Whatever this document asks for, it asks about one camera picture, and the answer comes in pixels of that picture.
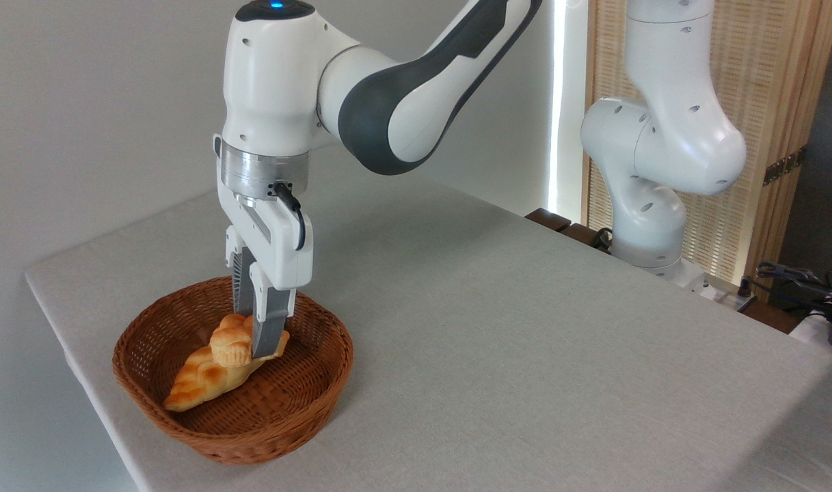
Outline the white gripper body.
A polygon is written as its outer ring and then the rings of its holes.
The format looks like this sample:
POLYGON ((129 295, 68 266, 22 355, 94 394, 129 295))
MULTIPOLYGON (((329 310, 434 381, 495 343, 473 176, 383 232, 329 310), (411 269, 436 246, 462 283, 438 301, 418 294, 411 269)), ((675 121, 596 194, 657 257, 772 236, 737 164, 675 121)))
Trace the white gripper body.
POLYGON ((314 234, 307 214, 300 220, 278 198, 243 204, 221 181, 217 193, 223 211, 272 286, 290 290, 310 282, 314 234))

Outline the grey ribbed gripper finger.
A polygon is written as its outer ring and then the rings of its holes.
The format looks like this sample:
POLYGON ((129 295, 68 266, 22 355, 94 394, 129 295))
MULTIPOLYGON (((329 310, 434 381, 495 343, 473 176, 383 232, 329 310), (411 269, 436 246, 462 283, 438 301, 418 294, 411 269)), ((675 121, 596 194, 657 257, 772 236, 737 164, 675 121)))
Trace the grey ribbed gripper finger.
POLYGON ((226 232, 226 264, 232 274, 232 305, 237 314, 254 313, 254 286, 250 278, 250 266, 254 262, 250 248, 243 237, 229 226, 226 232))
POLYGON ((282 339, 287 318, 294 315, 296 290, 278 290, 260 268, 250 265, 254 290, 252 358, 274 355, 282 339))

